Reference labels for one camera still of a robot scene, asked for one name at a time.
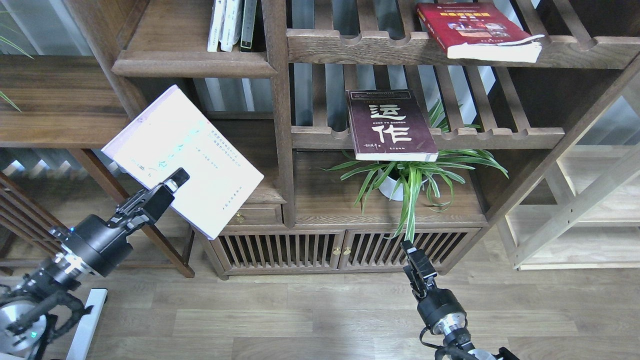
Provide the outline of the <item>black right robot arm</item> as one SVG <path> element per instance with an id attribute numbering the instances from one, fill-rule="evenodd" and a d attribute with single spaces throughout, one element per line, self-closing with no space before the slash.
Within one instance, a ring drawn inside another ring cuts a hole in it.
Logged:
<path id="1" fill-rule="evenodd" d="M 420 335 L 429 331 L 432 335 L 443 335 L 442 345 L 422 341 L 423 346 L 435 349 L 434 358 L 444 356 L 451 360 L 516 360 L 517 356 L 505 347 L 500 347 L 496 355 L 478 349 L 471 342 L 467 330 L 467 313 L 450 289 L 439 288 L 435 282 L 437 271 L 425 252 L 413 246 L 410 241 L 401 243 L 407 255 L 407 265 L 403 271 L 410 281 L 417 311 L 425 323 Z"/>

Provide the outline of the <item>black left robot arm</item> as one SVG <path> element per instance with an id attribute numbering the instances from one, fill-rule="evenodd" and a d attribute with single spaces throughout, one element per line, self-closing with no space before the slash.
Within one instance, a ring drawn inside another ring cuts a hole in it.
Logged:
<path id="1" fill-rule="evenodd" d="M 133 251 L 128 236 L 155 224 L 189 179 L 178 168 L 120 203 L 110 219 L 90 214 L 75 227 L 52 228 L 62 250 L 1 293 L 1 354 L 24 351 L 28 360 L 40 360 L 48 344 L 89 315 L 93 307 L 73 296 L 81 280 L 89 274 L 109 276 Z"/>

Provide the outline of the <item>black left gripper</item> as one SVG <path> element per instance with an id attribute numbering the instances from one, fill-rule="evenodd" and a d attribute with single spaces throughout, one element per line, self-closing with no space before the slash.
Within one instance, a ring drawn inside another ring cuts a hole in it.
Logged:
<path id="1" fill-rule="evenodd" d="M 118 205 L 108 221 L 90 214 L 73 228 L 53 228 L 50 232 L 62 241 L 55 266 L 70 278 L 89 273 L 108 276 L 133 250 L 127 237 L 146 224 L 155 224 L 189 179 L 189 173 L 179 167 L 164 183 L 142 189 Z"/>

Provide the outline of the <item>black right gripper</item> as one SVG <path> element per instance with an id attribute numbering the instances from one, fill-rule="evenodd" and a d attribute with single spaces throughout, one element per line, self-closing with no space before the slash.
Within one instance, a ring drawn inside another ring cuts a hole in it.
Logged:
<path id="1" fill-rule="evenodd" d="M 433 335 L 448 336 L 466 328 L 467 313 L 450 289 L 439 288 L 435 282 L 437 271 L 422 250 L 417 250 L 409 240 L 400 243 L 407 257 L 403 268 L 414 298 L 417 311 L 427 330 Z"/>

